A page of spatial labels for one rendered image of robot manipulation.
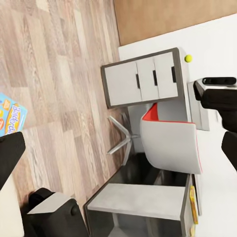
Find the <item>tennis ball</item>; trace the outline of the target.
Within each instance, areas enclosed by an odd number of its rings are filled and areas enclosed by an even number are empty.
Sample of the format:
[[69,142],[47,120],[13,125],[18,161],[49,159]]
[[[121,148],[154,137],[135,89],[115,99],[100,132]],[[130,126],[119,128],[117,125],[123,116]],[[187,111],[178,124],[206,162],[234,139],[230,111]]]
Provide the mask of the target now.
[[191,55],[187,55],[187,56],[185,57],[185,61],[186,61],[187,63],[190,63],[190,62],[192,61],[192,56],[191,56]]

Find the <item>toy box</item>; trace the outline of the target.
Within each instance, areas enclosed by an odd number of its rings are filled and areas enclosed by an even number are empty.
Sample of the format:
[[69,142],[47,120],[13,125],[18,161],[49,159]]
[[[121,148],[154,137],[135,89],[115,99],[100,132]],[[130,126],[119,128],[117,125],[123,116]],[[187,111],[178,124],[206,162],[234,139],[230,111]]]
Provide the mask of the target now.
[[[206,86],[202,84],[202,79],[197,79],[197,81],[206,90]],[[197,130],[210,131],[208,109],[204,108],[201,102],[196,99],[194,83],[192,81],[187,84],[192,123],[196,124]]]

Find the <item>board game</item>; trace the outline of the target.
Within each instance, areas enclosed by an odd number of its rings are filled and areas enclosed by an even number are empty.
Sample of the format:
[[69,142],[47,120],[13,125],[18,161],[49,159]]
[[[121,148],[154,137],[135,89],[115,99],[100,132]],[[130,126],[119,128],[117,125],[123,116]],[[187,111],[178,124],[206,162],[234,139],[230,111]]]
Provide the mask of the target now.
[[0,137],[21,131],[27,111],[0,92]]
[[198,225],[198,204],[194,186],[190,186],[190,199],[194,218],[194,225]]

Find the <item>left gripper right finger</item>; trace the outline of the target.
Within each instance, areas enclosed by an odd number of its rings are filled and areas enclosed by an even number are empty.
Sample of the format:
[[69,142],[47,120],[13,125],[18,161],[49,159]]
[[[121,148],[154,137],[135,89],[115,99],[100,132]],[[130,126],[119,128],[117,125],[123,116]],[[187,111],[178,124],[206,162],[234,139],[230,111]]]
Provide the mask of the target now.
[[237,171],[237,133],[227,131],[221,148]]

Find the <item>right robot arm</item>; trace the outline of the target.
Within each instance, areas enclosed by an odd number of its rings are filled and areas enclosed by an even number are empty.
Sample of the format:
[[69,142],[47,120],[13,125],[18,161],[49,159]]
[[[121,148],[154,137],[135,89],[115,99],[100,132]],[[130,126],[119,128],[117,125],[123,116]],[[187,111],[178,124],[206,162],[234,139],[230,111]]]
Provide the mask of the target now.
[[195,80],[194,91],[198,101],[206,109],[216,109],[222,117],[224,129],[237,133],[237,77],[201,78],[204,86],[224,86],[225,89],[203,89]]

